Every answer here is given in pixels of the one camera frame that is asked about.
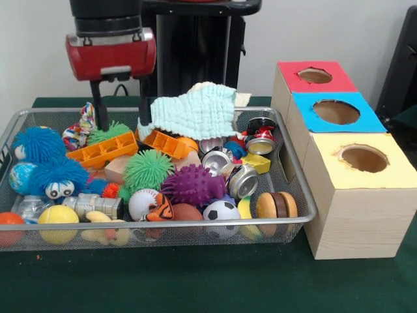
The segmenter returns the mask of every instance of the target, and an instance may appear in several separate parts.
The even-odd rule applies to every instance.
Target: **googly eye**
[[[19,160],[23,160],[26,158],[26,151],[25,147],[23,145],[19,145],[14,150],[14,155],[16,155],[16,158]]]
[[[71,196],[75,190],[75,186],[72,181],[67,181],[65,183],[59,184],[59,190],[61,191],[61,195],[64,197]]]
[[[49,199],[53,200],[61,197],[61,193],[59,192],[59,183],[49,184],[45,189],[45,194]]]

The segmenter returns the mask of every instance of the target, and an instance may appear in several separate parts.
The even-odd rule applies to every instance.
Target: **light blue cloth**
[[[137,120],[139,137],[146,138],[154,128],[180,134],[194,140],[236,136],[232,120],[236,89],[208,85],[179,97],[157,98],[151,105],[152,123],[142,126]]]

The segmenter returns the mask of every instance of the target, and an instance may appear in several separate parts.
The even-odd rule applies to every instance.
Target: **round hole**
[[[332,124],[352,124],[360,117],[354,106],[343,101],[322,100],[314,104],[313,109],[319,117]]]
[[[106,152],[112,152],[112,151],[114,151],[114,150],[117,150],[117,147],[108,147],[107,149],[106,149]]]
[[[341,157],[353,168],[370,173],[383,171],[388,163],[384,153],[368,145],[353,145],[346,148]]]
[[[332,75],[327,73],[325,70],[320,70],[318,68],[306,68],[298,72],[298,75],[302,80],[305,80],[309,83],[330,83],[333,79]]]

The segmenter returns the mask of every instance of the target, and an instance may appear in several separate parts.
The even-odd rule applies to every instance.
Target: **orange plastic block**
[[[103,168],[107,161],[121,155],[134,155],[139,150],[133,132],[114,137],[89,147],[69,152],[68,158],[81,163],[84,168]]]
[[[148,145],[155,150],[159,150],[162,153],[169,155],[171,158],[186,158],[188,153],[192,151],[192,148],[190,148],[184,142],[158,132],[157,130],[153,130],[151,134],[145,138],[145,140],[139,139],[136,130],[135,138],[143,142],[145,145]]]

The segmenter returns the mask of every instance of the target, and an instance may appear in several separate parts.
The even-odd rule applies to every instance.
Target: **red box top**
[[[292,93],[354,93],[358,90],[338,62],[278,62]]]

